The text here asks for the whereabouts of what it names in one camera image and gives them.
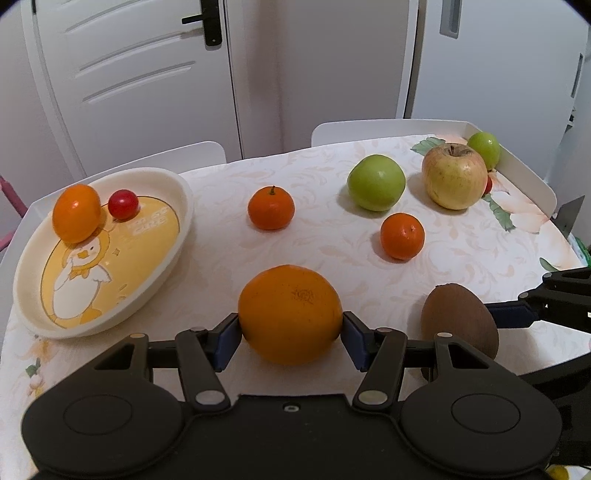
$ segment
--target cherry tomato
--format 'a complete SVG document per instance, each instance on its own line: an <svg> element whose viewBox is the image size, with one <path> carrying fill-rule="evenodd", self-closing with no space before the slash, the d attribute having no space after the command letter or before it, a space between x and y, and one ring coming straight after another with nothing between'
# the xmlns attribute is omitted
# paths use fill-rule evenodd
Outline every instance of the cherry tomato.
<svg viewBox="0 0 591 480"><path fill-rule="evenodd" d="M487 193L490 193L491 190L492 190L492 179L489 176L486 181L486 188L484 189L484 193L482 194L482 196L486 195Z"/></svg>
<svg viewBox="0 0 591 480"><path fill-rule="evenodd" d="M129 220L139 211L138 196L131 190L117 190L109 198L109 213L117 220Z"/></svg>

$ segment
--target refrigerator handle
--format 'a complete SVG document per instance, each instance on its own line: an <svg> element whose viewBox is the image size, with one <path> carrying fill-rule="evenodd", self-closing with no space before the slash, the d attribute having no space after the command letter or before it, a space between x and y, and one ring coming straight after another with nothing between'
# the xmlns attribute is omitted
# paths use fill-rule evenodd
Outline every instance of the refrigerator handle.
<svg viewBox="0 0 591 480"><path fill-rule="evenodd" d="M439 33L446 37L457 38L460 33L461 14L462 0L443 0Z"/></svg>
<svg viewBox="0 0 591 480"><path fill-rule="evenodd" d="M579 53L579 65L577 66L577 73L574 75L573 90L570 92L571 98L574 98L574 96L577 93L577 88L579 87L579 80L581 78L581 69L583 68L583 60L584 60L583 54Z"/></svg>

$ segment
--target duck illustration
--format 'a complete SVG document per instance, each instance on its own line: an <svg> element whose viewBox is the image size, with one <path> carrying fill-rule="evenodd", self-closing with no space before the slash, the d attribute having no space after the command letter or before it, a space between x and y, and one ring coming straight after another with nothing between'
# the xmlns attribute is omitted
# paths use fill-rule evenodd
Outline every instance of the duck illustration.
<svg viewBox="0 0 591 480"><path fill-rule="evenodd" d="M80 316L82 324L102 315L92 307L92 302L100 284L111 281L109 272L99 265L109 243L109 233L99 228L90 238L65 251L61 262L63 270L53 287L53 320Z"/></svg>

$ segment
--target fruit stem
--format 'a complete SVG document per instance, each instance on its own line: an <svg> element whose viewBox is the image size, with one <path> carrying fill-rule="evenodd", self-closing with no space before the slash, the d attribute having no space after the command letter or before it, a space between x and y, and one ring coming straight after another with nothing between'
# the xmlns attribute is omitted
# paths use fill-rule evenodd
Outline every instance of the fruit stem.
<svg viewBox="0 0 591 480"><path fill-rule="evenodd" d="M448 152L452 157L463 157L470 153L470 148L465 147L464 145L450 145Z"/></svg>

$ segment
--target tablecloth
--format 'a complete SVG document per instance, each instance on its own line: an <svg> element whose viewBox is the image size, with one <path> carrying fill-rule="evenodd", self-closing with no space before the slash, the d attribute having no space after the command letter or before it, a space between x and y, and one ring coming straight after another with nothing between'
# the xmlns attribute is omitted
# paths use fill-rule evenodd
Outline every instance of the tablecloth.
<svg viewBox="0 0 591 480"><path fill-rule="evenodd" d="M560 270L580 266L556 227L500 174L491 199L509 215L510 231L485 200L463 212L435 205L421 181L423 158L411 150L428 136L314 147L183 174L195 196L194 224L170 278L140 311L107 332L61 341L36 337L11 314L0 362L0 478L23 480L35 471L20 421L36 396L130 333L165 340L195 325L213 327L236 311L242 287L267 268L316 270L339 293L343 308L368 326L418 338L424 299L436 285L459 283L484 302L513 300L539 285L545 273L540 258ZM362 210L348 196L347 176L369 154L392 157L407 177L390 212ZM295 201L295 217L281 231L259 231L246 214L250 197L267 185L285 188ZM423 250L409 262L389 259L379 243L380 225L394 212L414 215L426 231ZM499 335L497 361L517 374L589 352L589 335L545 322ZM220 374L233 399L240 393L351 397L362 377L340 342L300 367L269 364L242 342ZM176 372L156 371L155 382L180 398ZM423 382L418 371L407 371L401 397Z"/></svg>

